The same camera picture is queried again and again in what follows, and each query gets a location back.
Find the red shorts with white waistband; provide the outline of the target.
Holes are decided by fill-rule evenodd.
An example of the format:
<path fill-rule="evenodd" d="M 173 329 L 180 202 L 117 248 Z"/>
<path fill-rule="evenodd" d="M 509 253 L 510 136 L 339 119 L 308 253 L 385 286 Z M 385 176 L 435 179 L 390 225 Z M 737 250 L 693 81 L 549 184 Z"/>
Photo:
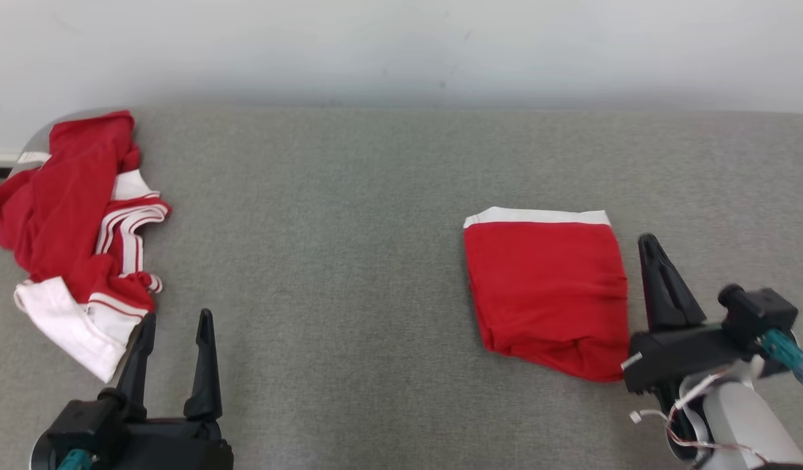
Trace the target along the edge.
<path fill-rule="evenodd" d="M 628 282 L 606 211 L 492 206 L 462 226 L 483 346 L 595 382 L 623 378 Z"/>

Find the red jersey with white trim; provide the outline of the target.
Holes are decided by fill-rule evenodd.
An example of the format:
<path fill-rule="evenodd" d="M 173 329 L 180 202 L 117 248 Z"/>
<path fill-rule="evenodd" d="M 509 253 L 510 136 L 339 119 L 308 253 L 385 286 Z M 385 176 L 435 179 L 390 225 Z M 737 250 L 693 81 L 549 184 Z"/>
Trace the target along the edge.
<path fill-rule="evenodd" d="M 172 209 L 142 176 L 135 124 L 127 110 L 55 124 L 46 160 L 0 185 L 0 246 L 27 273 L 14 303 L 102 382 L 164 286 L 139 231 Z"/>

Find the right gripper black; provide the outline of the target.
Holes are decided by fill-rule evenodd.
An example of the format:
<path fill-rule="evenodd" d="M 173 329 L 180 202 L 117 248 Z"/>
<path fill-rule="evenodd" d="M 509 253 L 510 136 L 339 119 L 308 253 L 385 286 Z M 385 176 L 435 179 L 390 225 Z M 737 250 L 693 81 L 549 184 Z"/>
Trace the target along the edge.
<path fill-rule="evenodd" d="M 629 393 L 643 394 L 660 384 L 753 358 L 756 345 L 739 345 L 720 324 L 700 325 L 705 313 L 652 233 L 640 235 L 638 249 L 652 332 L 637 332 L 629 339 L 629 363 L 623 369 Z"/>

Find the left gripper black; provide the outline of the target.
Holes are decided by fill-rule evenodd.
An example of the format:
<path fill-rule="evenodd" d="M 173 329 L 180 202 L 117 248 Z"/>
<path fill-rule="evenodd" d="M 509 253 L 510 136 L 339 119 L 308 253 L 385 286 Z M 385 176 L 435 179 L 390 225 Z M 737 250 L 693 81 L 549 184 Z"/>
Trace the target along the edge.
<path fill-rule="evenodd" d="M 115 394 L 124 420 L 147 419 L 143 404 L 148 357 L 153 351 L 156 315 L 144 316 L 121 372 Z M 183 406 L 187 419 L 160 418 L 129 424 L 129 439 L 114 470 L 233 470 L 234 453 L 217 419 L 223 416 L 213 313 L 202 309 L 191 396 Z"/>

